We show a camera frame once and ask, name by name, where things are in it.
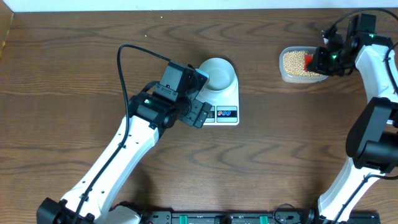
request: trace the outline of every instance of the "brown wood surface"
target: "brown wood surface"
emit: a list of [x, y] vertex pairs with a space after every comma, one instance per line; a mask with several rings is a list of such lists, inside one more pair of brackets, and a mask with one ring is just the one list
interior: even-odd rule
[[14, 13], [8, 8], [8, 6], [0, 0], [0, 58], [2, 50], [6, 45], [6, 39], [13, 15]]
[[[0, 223], [34, 223], [97, 160], [124, 113], [119, 44], [199, 66], [230, 60], [239, 77], [237, 127], [178, 122], [141, 160], [115, 203], [174, 210], [307, 208], [341, 170], [345, 139], [366, 105], [358, 73], [312, 85], [280, 78], [279, 54], [322, 45], [347, 9], [18, 13], [0, 60]], [[342, 32], [348, 21], [341, 23]], [[378, 17], [377, 32], [398, 37]], [[165, 62], [123, 52], [129, 95], [160, 80]], [[379, 181], [357, 210], [398, 219], [398, 182]]]

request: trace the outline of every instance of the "red object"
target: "red object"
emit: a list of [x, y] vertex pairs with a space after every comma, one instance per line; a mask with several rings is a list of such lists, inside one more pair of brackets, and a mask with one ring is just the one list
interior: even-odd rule
[[312, 61], [312, 56], [311, 55], [304, 55], [304, 71], [308, 71], [307, 70], [307, 65], [308, 63], [310, 63]]

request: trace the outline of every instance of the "green indicator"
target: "green indicator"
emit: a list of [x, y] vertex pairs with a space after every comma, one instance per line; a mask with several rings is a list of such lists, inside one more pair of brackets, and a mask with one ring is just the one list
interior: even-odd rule
[[180, 224], [188, 224], [188, 216], [180, 215]]
[[268, 217], [267, 216], [261, 216], [260, 217], [260, 224], [268, 224]]

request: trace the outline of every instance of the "digital scale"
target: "digital scale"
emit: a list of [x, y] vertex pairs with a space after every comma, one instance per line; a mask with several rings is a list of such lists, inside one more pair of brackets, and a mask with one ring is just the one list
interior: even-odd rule
[[238, 125], [239, 83], [232, 65], [222, 58], [211, 58], [199, 70], [209, 74], [209, 83], [197, 100], [212, 105], [203, 125]]

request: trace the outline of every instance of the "robotic arm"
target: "robotic arm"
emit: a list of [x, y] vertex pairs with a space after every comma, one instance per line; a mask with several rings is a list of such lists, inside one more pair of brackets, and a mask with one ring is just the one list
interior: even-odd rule
[[343, 42], [332, 26], [323, 34], [328, 48], [317, 48], [307, 65], [309, 71], [340, 76], [357, 68], [368, 98], [346, 140], [349, 158], [331, 187], [319, 197], [314, 223], [346, 222], [355, 204], [378, 180], [366, 177], [384, 176], [398, 165], [398, 135], [384, 132], [386, 123], [398, 128], [398, 72], [391, 39], [377, 35], [375, 27], [376, 16], [353, 16]]
[[[71, 223], [76, 213], [77, 223], [138, 223], [140, 216], [134, 210], [117, 207], [109, 212], [112, 202], [139, 160], [177, 119], [189, 126], [202, 127], [211, 105], [196, 97], [208, 80], [208, 74], [201, 70], [169, 60], [162, 80], [149, 83], [129, 100], [129, 119], [122, 119], [108, 147], [79, 183], [59, 203], [49, 198], [44, 200], [37, 211], [37, 223]], [[148, 94], [152, 87], [155, 87], [153, 94]], [[122, 142], [127, 121], [130, 128], [124, 145], [90, 187]]]

